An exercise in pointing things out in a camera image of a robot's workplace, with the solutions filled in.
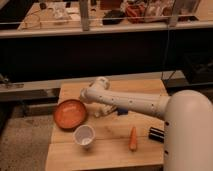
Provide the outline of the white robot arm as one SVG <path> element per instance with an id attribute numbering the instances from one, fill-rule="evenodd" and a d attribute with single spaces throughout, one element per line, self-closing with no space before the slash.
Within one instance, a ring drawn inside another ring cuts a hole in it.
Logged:
<path id="1" fill-rule="evenodd" d="M 213 104 L 202 93 L 182 90 L 172 96 L 109 89 L 97 77 L 80 92 L 86 103 L 114 105 L 164 121 L 164 171 L 213 171 Z"/>

